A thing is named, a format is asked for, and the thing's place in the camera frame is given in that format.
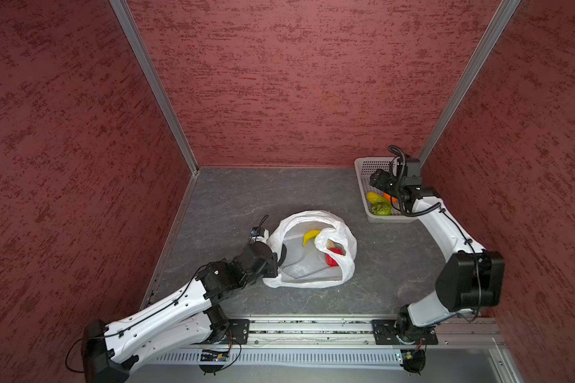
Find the white perforated plastic basket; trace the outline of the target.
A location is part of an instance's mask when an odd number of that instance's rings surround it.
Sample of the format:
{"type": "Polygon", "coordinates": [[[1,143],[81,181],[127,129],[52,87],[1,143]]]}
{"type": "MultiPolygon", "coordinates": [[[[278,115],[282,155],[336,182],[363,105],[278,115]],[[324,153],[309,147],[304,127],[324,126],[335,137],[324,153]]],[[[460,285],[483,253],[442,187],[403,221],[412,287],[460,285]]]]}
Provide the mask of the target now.
{"type": "Polygon", "coordinates": [[[367,198],[367,195],[372,192],[377,194],[387,204],[390,204],[389,200],[383,196],[382,191],[370,186],[370,176],[378,169],[389,171],[393,161],[393,157],[361,157],[354,162],[359,192],[369,223],[411,223],[415,221],[415,218],[406,217],[395,208],[391,210],[390,215],[375,215],[372,203],[367,198]]]}

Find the red apple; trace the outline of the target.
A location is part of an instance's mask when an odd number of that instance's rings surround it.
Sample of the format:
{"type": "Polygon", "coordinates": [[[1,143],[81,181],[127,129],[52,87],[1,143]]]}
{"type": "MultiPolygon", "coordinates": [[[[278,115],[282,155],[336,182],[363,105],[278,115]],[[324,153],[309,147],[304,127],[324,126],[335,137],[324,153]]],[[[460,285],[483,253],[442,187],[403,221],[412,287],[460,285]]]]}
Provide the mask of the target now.
{"type": "MultiPolygon", "coordinates": [[[[336,255],[345,256],[345,253],[342,248],[340,247],[329,247],[328,249],[330,252],[336,255]]],[[[329,254],[325,255],[325,261],[329,267],[338,267],[337,261],[332,258],[329,254]]]]}

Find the orange fruit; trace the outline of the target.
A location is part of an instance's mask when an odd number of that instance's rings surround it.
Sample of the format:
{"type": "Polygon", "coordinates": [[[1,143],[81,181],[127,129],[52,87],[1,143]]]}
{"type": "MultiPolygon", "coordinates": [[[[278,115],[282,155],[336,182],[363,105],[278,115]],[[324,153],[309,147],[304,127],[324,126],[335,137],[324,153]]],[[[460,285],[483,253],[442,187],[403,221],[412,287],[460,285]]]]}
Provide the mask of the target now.
{"type": "Polygon", "coordinates": [[[383,198],[387,199],[388,201],[392,202],[393,204],[397,204],[398,203],[398,199],[394,198],[393,196],[390,196],[386,193],[383,193],[383,198]]]}

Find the white plastic bag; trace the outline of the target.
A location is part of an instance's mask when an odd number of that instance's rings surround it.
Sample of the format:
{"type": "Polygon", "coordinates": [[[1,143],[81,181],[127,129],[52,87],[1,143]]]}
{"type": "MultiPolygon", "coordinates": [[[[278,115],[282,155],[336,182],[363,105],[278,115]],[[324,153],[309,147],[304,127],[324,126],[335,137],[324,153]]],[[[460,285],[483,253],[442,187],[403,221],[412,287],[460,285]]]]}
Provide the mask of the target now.
{"type": "Polygon", "coordinates": [[[287,256],[276,278],[263,278],[267,287],[329,288],[348,281],[356,271],[357,240],[348,225],[327,211],[306,211],[281,220],[270,235],[268,246],[280,253],[287,247],[287,256]],[[303,246],[303,236],[311,230],[321,233],[303,246]],[[340,247],[345,256],[330,252],[340,247]],[[338,267],[329,267],[325,255],[334,258],[338,267]]]}

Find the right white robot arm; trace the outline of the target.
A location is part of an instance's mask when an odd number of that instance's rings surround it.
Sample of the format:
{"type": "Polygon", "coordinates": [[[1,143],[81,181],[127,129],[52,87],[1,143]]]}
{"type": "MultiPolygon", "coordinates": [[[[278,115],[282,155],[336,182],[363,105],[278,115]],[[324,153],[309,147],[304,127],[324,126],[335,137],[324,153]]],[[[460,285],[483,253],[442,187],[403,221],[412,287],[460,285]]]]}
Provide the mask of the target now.
{"type": "Polygon", "coordinates": [[[395,321],[397,341],[419,342],[447,319],[498,306],[501,300],[505,260],[498,252],[485,249],[468,235],[447,209],[434,188],[424,187],[418,177],[378,169],[370,176],[373,188],[397,199],[398,210],[417,218],[429,231],[446,260],[434,291],[402,308],[395,321]]]}

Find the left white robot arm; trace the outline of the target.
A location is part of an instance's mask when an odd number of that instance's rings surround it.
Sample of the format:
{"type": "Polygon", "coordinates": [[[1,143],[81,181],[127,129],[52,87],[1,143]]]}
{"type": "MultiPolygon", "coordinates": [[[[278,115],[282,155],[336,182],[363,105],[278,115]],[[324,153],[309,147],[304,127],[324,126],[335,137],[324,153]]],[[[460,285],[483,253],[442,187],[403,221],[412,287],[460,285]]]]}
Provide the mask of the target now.
{"type": "Polygon", "coordinates": [[[265,241],[250,242],[233,260],[199,267],[183,287],[131,316],[91,322],[81,338],[82,372],[88,382],[125,382],[155,357],[181,346],[219,342],[229,320],[220,303],[257,279],[276,277],[287,255],[265,241]]]}

